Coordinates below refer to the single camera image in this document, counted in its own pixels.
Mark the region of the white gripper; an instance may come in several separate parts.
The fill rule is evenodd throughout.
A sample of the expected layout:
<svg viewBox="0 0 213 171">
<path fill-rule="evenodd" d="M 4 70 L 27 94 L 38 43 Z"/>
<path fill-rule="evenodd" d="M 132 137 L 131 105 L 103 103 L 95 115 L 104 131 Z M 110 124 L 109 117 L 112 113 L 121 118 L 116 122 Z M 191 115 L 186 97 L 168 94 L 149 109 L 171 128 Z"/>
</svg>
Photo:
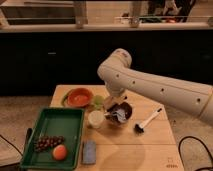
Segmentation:
<svg viewBox="0 0 213 171">
<path fill-rule="evenodd" d="M 120 97 L 108 96 L 104 99 L 103 107 L 105 110 L 111 109 L 116 104 L 121 104 L 127 99 L 127 95 L 123 94 Z"/>
</svg>

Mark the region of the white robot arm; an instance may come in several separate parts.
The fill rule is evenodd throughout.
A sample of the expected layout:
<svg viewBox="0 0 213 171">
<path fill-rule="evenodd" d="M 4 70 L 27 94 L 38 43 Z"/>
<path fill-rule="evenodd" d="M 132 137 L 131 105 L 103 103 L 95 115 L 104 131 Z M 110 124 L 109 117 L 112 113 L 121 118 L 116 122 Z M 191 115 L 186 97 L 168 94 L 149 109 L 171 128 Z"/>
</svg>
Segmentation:
<svg viewBox="0 0 213 171">
<path fill-rule="evenodd" d="M 192 114 L 213 127 L 213 85 L 206 85 L 131 69 L 128 51 L 114 50 L 98 67 L 97 74 L 113 97 L 129 90 L 159 103 Z"/>
</svg>

